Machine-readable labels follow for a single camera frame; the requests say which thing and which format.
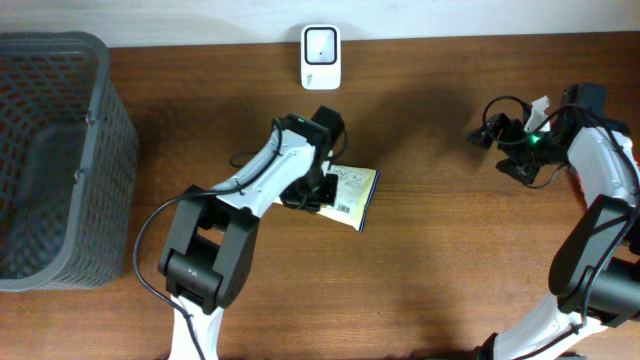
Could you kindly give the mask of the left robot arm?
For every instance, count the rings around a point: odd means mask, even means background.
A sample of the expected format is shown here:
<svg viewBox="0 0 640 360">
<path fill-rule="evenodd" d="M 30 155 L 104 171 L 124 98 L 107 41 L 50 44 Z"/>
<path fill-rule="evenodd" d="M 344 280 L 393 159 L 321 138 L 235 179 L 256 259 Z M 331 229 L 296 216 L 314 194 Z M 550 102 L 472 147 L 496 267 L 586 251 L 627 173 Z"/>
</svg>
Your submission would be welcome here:
<svg viewBox="0 0 640 360">
<path fill-rule="evenodd" d="M 174 309 L 170 358 L 214 359 L 223 311 L 247 281 L 262 216 L 280 201 L 317 213 L 334 204 L 333 147 L 346 135 L 339 112 L 274 119 L 265 146 L 209 190 L 188 188 L 158 261 Z"/>
</svg>

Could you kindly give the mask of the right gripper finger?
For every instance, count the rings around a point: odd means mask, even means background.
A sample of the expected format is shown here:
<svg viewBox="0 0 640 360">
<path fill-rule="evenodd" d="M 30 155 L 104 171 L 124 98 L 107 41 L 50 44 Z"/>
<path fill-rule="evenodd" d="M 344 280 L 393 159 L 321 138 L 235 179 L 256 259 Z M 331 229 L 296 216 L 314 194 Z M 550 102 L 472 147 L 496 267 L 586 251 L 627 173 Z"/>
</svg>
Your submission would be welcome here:
<svg viewBox="0 0 640 360">
<path fill-rule="evenodd" d="M 466 136 L 465 141 L 482 149 L 489 149 L 493 143 L 493 138 L 484 127 L 479 127 L 471 131 Z"/>
<path fill-rule="evenodd" d="M 518 163 L 511 159 L 504 159 L 496 164 L 496 168 L 523 185 L 532 185 L 539 172 L 535 163 Z"/>
</svg>

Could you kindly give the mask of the beige wet wipes pack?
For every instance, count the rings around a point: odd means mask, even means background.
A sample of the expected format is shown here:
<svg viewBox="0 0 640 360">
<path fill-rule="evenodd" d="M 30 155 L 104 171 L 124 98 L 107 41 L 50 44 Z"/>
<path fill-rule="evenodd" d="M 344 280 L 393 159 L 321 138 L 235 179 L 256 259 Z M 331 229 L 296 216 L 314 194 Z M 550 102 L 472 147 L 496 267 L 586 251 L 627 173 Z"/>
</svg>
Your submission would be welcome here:
<svg viewBox="0 0 640 360">
<path fill-rule="evenodd" d="M 319 212 L 311 214 L 324 216 L 362 232 L 368 207 L 376 192 L 379 172 L 367 168 L 327 164 L 318 170 L 322 170 L 325 175 L 338 176 L 337 194 L 333 206 L 323 207 Z M 283 205 L 279 196 L 274 203 Z"/>
</svg>

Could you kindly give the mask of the red candy bag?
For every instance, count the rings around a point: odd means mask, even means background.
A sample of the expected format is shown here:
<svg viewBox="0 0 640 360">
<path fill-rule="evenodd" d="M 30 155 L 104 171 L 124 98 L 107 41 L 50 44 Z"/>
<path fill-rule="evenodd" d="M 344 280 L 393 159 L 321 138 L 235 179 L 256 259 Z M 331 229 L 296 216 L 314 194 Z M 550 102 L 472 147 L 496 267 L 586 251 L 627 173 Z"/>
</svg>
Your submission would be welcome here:
<svg viewBox="0 0 640 360">
<path fill-rule="evenodd" d="M 599 195 L 622 199 L 634 205 L 636 188 L 631 174 L 617 163 L 589 160 L 576 166 L 586 203 L 591 205 Z"/>
</svg>

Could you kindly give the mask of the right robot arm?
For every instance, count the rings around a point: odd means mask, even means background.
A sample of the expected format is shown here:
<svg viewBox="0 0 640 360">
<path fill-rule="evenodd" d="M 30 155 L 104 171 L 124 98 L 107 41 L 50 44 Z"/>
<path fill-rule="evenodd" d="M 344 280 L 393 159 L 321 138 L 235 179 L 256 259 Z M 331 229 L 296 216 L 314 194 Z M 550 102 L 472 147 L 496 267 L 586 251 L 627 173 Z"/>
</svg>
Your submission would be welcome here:
<svg viewBox="0 0 640 360">
<path fill-rule="evenodd" d="M 639 166 L 629 127 L 604 114 L 607 91 L 569 86 L 560 107 L 520 100 L 519 119 L 482 114 L 469 143 L 505 154 L 497 169 L 529 189 L 542 167 L 571 169 L 586 211 L 557 251 L 543 300 L 517 325 L 475 348 L 476 359 L 565 359 L 588 336 L 639 319 L 639 265 L 615 257 L 639 252 Z"/>
</svg>

